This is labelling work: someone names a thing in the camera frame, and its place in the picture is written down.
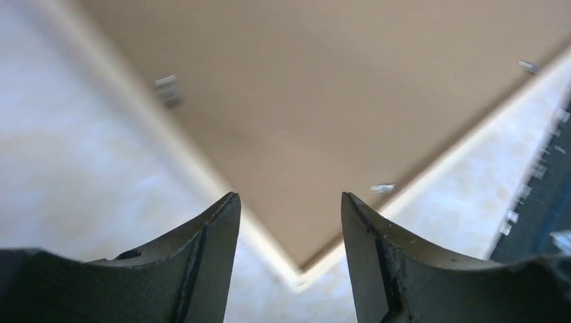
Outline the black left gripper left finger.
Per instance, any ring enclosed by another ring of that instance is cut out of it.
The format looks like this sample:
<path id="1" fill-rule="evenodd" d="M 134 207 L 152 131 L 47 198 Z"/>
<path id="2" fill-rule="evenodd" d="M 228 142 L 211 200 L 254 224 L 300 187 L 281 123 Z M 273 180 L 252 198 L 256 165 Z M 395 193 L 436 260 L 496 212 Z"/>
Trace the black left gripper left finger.
<path id="1" fill-rule="evenodd" d="M 1 321 L 223 322 L 240 213 L 240 197 L 228 193 L 112 260 L 3 249 Z"/>

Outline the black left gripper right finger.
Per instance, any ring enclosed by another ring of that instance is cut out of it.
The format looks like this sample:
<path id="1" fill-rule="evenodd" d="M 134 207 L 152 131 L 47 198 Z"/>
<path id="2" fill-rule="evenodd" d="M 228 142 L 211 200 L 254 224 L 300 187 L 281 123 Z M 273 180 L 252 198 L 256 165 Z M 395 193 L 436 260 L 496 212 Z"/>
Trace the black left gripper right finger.
<path id="1" fill-rule="evenodd" d="M 570 258 L 500 264 L 453 252 L 341 196 L 359 322 L 569 322 Z"/>

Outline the light wooden picture frame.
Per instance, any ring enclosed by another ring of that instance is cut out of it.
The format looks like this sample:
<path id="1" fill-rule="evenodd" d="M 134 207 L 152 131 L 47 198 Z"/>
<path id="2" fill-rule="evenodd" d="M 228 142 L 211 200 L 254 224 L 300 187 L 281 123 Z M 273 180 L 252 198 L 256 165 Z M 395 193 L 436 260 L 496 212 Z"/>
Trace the light wooden picture frame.
<path id="1" fill-rule="evenodd" d="M 77 53 L 77 62 L 88 71 L 90 77 L 116 96 L 123 105 L 125 114 L 139 127 L 145 140 L 151 143 L 156 153 L 187 184 L 200 188 L 211 199 L 217 199 L 231 190 L 231 186 L 207 161 L 196 143 L 163 111 L 158 99 L 145 88 L 120 54 L 78 8 L 68 1 L 25 1 L 23 5 L 40 20 L 43 31 L 55 34 L 62 46 Z M 566 48 L 542 68 L 538 76 L 526 82 L 383 205 L 380 214 L 390 219 L 403 214 L 409 203 L 426 192 L 454 163 L 483 142 L 518 105 L 531 100 L 551 82 L 562 77 L 569 68 L 570 49 Z M 302 269 L 248 207 L 242 209 L 241 230 L 271 270 L 294 293 L 308 289 L 345 254 L 345 247 L 339 242 L 316 257 L 307 269 Z"/>

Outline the brown cardboard backing board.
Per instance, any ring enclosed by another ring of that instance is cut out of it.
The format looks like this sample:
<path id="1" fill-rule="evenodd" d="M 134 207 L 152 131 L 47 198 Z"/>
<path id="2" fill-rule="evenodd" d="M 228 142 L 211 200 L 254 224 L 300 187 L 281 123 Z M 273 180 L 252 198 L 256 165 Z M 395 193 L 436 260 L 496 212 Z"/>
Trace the brown cardboard backing board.
<path id="1" fill-rule="evenodd" d="M 570 45 L 569 1 L 82 1 L 295 265 L 339 198 L 399 196 Z"/>

